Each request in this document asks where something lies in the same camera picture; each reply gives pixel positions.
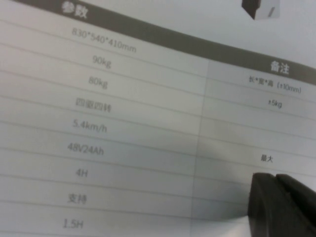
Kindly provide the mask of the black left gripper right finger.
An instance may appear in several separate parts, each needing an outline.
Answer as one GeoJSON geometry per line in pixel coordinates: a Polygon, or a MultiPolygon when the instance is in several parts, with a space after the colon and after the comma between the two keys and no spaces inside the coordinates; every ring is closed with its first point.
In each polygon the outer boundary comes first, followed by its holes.
{"type": "Polygon", "coordinates": [[[299,209],[311,221],[316,221],[316,193],[287,174],[277,174],[276,179],[290,194],[299,209]]]}

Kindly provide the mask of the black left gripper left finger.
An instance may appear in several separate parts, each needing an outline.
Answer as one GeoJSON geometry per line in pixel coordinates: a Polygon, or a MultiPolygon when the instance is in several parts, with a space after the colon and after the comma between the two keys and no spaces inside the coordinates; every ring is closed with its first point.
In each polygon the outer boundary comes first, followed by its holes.
{"type": "Polygon", "coordinates": [[[253,237],[316,235],[316,222],[306,218],[276,175],[253,174],[247,215],[253,237]]]}

